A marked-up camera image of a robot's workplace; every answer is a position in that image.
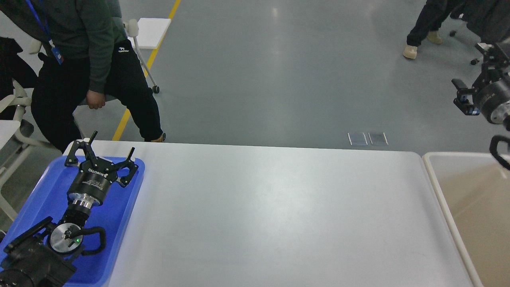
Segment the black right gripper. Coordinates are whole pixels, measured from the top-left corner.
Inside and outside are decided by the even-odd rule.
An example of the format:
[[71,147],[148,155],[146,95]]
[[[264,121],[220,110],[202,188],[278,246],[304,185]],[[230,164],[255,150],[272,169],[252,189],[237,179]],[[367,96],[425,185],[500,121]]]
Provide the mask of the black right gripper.
[[[483,117],[494,125],[508,125],[510,120],[510,78],[503,73],[499,80],[476,89],[468,88],[461,79],[452,79],[457,89],[457,97],[453,103],[465,116]],[[473,96],[474,104],[468,100]]]

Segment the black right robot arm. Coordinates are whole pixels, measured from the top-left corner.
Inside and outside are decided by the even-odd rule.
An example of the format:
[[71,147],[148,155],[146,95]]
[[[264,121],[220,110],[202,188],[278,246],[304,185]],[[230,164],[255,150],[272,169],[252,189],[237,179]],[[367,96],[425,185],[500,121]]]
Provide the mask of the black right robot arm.
[[478,64],[480,73],[470,85],[451,80],[456,89],[452,103],[465,116],[482,116],[509,132],[509,43],[479,42],[474,47],[481,56],[470,64]]

